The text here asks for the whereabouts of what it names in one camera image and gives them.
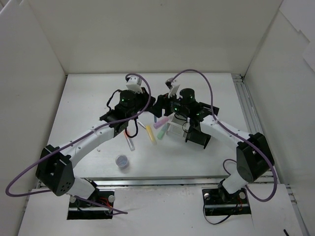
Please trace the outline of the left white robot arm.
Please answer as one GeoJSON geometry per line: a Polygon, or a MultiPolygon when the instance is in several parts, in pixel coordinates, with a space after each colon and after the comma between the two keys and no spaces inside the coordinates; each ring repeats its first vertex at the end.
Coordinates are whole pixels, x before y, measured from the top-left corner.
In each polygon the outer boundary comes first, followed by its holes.
{"type": "Polygon", "coordinates": [[[145,88],[141,93],[120,91],[118,104],[99,118],[86,134],[64,147],[46,146],[40,156],[35,176],[56,196],[78,195],[91,207],[98,201],[96,185],[74,175],[74,167],[92,150],[123,132],[129,120],[136,120],[141,111],[148,111],[155,98],[145,88]]]}

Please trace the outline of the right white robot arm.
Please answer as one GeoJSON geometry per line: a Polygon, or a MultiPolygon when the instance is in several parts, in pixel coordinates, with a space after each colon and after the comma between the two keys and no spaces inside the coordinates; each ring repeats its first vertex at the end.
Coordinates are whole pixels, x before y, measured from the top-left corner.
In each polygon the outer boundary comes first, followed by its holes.
{"type": "Polygon", "coordinates": [[[222,202],[230,202],[238,190],[268,170],[272,171],[274,184],[277,184],[275,162],[265,136],[259,132],[250,134],[220,121],[218,108],[197,102],[194,90],[185,88],[179,96],[159,95],[149,111],[158,118],[178,114],[188,120],[189,135],[198,132],[214,137],[236,152],[236,170],[219,184],[218,197],[222,202]]]}

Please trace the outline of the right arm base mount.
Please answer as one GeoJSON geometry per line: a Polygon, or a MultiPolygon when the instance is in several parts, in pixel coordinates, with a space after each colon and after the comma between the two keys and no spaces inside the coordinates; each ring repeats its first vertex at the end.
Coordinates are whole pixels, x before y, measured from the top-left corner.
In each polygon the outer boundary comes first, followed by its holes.
{"type": "Polygon", "coordinates": [[[202,212],[211,225],[219,225],[232,216],[251,215],[252,211],[245,188],[229,194],[219,182],[216,188],[203,188],[202,212]]]}

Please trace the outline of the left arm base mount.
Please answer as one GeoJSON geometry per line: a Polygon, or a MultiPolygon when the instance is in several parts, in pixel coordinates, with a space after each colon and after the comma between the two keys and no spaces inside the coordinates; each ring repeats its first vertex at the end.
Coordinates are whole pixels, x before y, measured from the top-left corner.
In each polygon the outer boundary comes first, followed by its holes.
{"type": "Polygon", "coordinates": [[[105,220],[114,216],[113,190],[100,190],[95,182],[80,178],[66,194],[70,196],[68,220],[105,220]]]}

